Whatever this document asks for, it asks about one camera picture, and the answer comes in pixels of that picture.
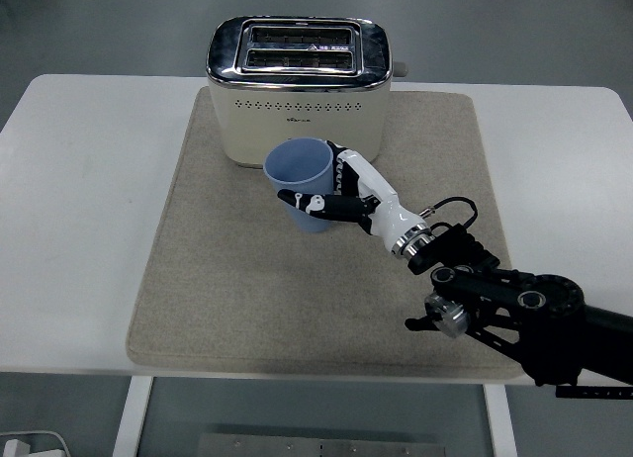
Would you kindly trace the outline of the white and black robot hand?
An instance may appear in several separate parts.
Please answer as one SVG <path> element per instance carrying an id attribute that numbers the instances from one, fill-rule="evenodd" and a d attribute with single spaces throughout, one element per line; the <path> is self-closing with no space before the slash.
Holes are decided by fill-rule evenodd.
<path id="1" fill-rule="evenodd" d="M 324 144 L 332 156 L 333 191 L 282 188 L 277 194 L 282 202 L 312 218 L 356 224 L 396 257 L 410 259 L 434 240 L 422 216 L 401 205 L 396 190 L 365 157 L 330 140 Z"/>

